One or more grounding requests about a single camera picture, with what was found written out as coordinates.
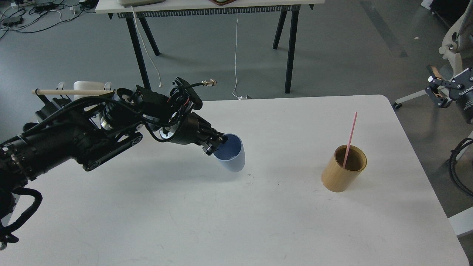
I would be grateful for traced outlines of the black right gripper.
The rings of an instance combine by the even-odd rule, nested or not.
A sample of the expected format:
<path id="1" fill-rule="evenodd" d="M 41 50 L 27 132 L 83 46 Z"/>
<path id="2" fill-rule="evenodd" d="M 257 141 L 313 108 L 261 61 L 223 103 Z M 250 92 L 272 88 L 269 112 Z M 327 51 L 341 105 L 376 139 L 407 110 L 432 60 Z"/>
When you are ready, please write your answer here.
<path id="1" fill-rule="evenodd" d="M 472 67 L 465 69 L 453 78 L 453 81 L 446 81 L 439 70 L 433 65 L 427 65 L 430 74 L 428 86 L 425 89 L 434 105 L 438 108 L 448 108 L 453 102 L 456 103 L 466 123 L 472 124 L 473 119 L 473 81 Z M 450 97 L 450 90 L 453 91 L 453 99 Z"/>

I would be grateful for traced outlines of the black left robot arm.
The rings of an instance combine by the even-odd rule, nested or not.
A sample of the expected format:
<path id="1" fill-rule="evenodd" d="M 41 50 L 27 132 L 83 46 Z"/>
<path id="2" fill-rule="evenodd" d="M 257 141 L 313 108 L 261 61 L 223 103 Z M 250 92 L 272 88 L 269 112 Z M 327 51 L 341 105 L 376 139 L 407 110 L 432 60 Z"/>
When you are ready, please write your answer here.
<path id="1" fill-rule="evenodd" d="M 203 106 L 196 86 L 213 86 L 214 80 L 189 84 L 177 77 L 169 95 L 137 86 L 76 100 L 38 97 L 44 106 L 38 122 L 26 123 L 23 132 L 1 143 L 1 218 L 15 207 L 15 195 L 29 195 L 33 203 L 10 225 L 1 225 L 1 250 L 18 242 L 13 232 L 37 211 L 42 194 L 27 188 L 61 163 L 74 159 L 91 171 L 139 143 L 144 127 L 155 141 L 194 143 L 213 155 L 228 137 L 197 115 Z"/>

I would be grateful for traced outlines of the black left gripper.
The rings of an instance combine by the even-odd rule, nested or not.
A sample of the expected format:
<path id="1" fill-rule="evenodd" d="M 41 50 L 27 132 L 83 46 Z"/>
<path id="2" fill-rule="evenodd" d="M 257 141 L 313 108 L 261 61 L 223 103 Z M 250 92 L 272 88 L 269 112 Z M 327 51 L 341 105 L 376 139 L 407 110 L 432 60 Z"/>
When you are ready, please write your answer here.
<path id="1" fill-rule="evenodd" d="M 216 131 L 210 122 L 196 113 L 185 116 L 169 129 L 163 128 L 163 140 L 181 145 L 196 144 L 203 147 L 206 155 L 211 156 L 228 136 Z"/>

